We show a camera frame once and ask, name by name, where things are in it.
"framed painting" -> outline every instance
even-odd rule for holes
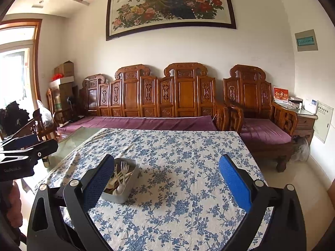
[[[176,26],[236,29],[231,0],[108,0],[106,40]]]

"glass door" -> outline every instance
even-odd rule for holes
[[[0,108],[16,101],[32,117],[36,108],[31,85],[31,47],[0,53]]]

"chair leg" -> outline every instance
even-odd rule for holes
[[[282,173],[286,169],[286,163],[290,160],[290,156],[281,156],[277,159],[277,172]]]

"peacock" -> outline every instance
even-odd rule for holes
[[[172,14],[181,19],[196,19],[193,11],[183,0],[155,0],[156,10],[164,16]]]

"purple seat cushion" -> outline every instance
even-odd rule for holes
[[[211,116],[192,118],[85,117],[75,123],[58,127],[57,130],[69,135],[81,126],[142,130],[217,131]]]
[[[268,119],[245,118],[240,137],[245,143],[283,144],[291,141],[289,134]]]

